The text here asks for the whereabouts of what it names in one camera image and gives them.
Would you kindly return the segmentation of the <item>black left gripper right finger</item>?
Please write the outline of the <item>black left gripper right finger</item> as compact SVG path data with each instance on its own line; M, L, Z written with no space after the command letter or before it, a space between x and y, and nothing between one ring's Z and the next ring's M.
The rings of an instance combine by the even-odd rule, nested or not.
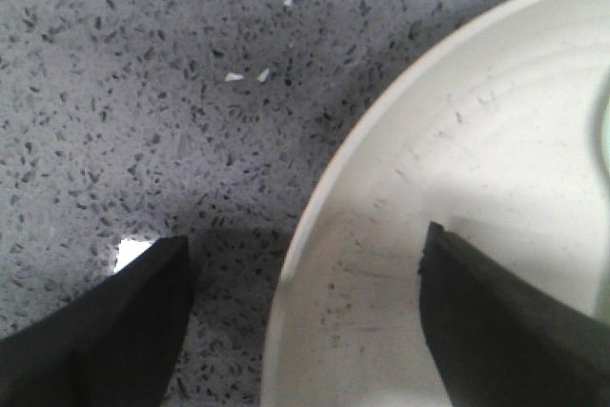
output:
M452 405L608 405L607 325L436 222L418 273L425 341Z

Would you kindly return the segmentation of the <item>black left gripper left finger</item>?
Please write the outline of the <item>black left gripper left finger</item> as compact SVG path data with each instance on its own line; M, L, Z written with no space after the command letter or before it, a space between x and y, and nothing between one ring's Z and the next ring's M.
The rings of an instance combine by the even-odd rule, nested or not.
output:
M2 339L2 405L160 405L192 304L187 238L155 241L74 302Z

